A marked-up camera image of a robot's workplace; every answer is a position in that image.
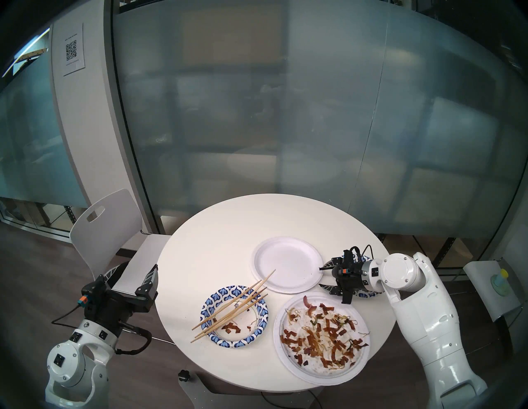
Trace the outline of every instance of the black knob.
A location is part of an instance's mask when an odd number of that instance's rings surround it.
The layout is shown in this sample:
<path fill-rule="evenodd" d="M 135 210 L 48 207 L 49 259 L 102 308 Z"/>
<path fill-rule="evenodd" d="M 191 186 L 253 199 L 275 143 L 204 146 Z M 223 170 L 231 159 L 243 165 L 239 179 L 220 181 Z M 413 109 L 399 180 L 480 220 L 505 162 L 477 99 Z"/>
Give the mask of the black knob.
<path fill-rule="evenodd" d="M 189 379 L 191 379 L 191 375 L 189 374 L 188 370 L 181 370 L 178 374 L 178 379 L 182 382 L 187 382 Z"/>

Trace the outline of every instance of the paper sign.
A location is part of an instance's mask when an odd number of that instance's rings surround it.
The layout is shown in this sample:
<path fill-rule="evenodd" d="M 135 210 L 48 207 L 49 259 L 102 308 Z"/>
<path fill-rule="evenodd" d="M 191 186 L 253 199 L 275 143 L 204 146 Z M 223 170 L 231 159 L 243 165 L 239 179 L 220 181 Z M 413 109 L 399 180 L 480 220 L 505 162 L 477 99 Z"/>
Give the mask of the paper sign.
<path fill-rule="evenodd" d="M 70 30 L 62 42 L 63 75 L 84 68 L 84 49 L 82 47 L 82 23 Z"/>

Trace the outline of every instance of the qr code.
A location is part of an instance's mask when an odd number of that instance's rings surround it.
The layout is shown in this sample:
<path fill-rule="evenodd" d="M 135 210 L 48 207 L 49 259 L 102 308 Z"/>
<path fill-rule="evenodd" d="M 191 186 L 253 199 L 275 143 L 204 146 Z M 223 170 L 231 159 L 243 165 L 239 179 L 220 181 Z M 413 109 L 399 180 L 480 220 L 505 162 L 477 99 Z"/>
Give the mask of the qr code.
<path fill-rule="evenodd" d="M 66 61 L 71 60 L 77 56 L 77 40 L 73 40 L 70 44 L 66 44 Z"/>

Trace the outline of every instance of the chair handle hole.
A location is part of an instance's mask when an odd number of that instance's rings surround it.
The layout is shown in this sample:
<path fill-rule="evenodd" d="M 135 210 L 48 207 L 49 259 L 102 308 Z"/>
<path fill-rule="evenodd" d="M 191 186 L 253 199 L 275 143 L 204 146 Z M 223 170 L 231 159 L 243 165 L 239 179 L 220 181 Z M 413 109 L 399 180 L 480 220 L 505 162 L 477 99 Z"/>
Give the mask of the chair handle hole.
<path fill-rule="evenodd" d="M 97 219 L 103 212 L 105 211 L 105 208 L 103 206 L 99 206 L 93 210 L 87 217 L 86 220 L 88 222 L 93 222 L 95 219 Z"/>

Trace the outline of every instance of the plate rim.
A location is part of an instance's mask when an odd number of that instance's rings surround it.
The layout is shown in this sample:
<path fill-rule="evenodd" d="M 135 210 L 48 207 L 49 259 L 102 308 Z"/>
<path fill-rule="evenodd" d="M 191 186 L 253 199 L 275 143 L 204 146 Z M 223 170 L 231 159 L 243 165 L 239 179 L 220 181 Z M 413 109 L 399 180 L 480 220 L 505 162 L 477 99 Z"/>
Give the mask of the plate rim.
<path fill-rule="evenodd" d="M 275 240 L 280 240 L 280 239 L 293 239 L 293 240 L 296 240 L 296 241 L 299 241 L 301 242 L 302 244 L 308 246 L 309 248 L 311 248 L 315 254 L 317 254 L 317 256 L 319 257 L 319 260 L 320 260 L 320 265 L 323 266 L 323 257 L 321 256 L 321 254 L 317 251 L 317 249 L 312 246 L 310 243 L 308 243 L 307 241 L 304 241 L 303 239 L 299 239 L 298 237 L 293 237 L 293 236 L 274 236 L 274 237 L 269 237 L 265 240 L 263 240 L 262 242 L 260 242 L 254 249 L 253 249 L 253 252 L 251 253 L 251 258 L 250 258 L 250 264 L 251 264 L 251 272 L 253 273 L 254 277 L 257 279 L 257 280 L 262 280 L 264 279 L 266 276 L 264 277 L 261 277 L 260 274 L 258 273 L 257 271 L 257 266 L 256 266 L 256 263 L 255 263 L 255 257 L 257 256 L 257 253 L 259 252 L 259 250 L 264 246 L 266 245 L 267 243 L 269 242 L 272 242 L 272 241 L 275 241 Z M 303 291 L 308 291 L 309 289 L 313 288 L 314 286 L 316 286 L 317 284 L 319 284 L 319 282 L 321 281 L 321 279 L 323 278 L 323 272 L 322 271 L 319 271 L 319 276 L 317 277 L 316 275 L 314 276 L 314 280 L 315 278 L 317 278 L 317 281 L 315 281 L 313 284 L 310 282 L 309 283 L 309 287 L 298 287 L 297 289 L 295 290 L 287 290 L 285 291 L 284 289 L 278 289 L 276 286 L 274 286 L 273 284 L 271 283 L 266 283 L 268 284 L 268 288 L 272 291 L 275 291 L 275 292 L 279 292 L 281 294 L 299 294 Z"/>
<path fill-rule="evenodd" d="M 309 382 L 314 385 L 318 386 L 333 386 L 333 385 L 340 385 L 344 382 L 350 381 L 350 379 L 355 378 L 365 367 L 366 363 L 369 361 L 369 355 L 370 355 L 370 332 L 368 327 L 366 326 L 366 323 L 363 319 L 363 317 L 360 315 L 360 313 L 352 306 L 352 304 L 347 305 L 347 308 L 350 308 L 352 313 L 354 314 L 355 319 L 357 319 L 358 324 L 361 322 L 362 325 L 364 325 L 365 329 L 369 333 L 366 337 L 364 337 L 364 342 L 368 343 L 369 345 L 362 348 L 362 354 L 361 358 L 356 361 L 356 364 L 354 364 L 351 371 L 337 375 L 332 378 L 318 378 L 314 375 L 310 375 L 306 372 L 304 372 L 302 369 L 299 369 L 295 366 L 295 364 L 288 359 L 288 357 L 285 355 L 284 350 L 282 348 L 282 343 L 279 341 L 279 333 L 280 333 L 280 324 L 284 320 L 284 317 L 286 316 L 286 309 L 290 306 L 291 303 L 298 303 L 301 301 L 301 296 L 319 296 L 323 297 L 329 301 L 332 301 L 332 298 L 330 298 L 327 294 L 321 292 L 321 291 L 310 291 L 304 294 L 299 294 L 297 296 L 294 296 L 290 298 L 288 301 L 284 303 L 284 305 L 281 308 L 281 312 L 277 314 L 275 317 L 275 322 L 273 324 L 273 344 L 275 346 L 275 351 L 279 357 L 279 360 L 281 363 L 286 367 L 287 370 L 289 370 L 293 375 L 298 377 L 299 379 L 302 379 L 303 381 Z"/>

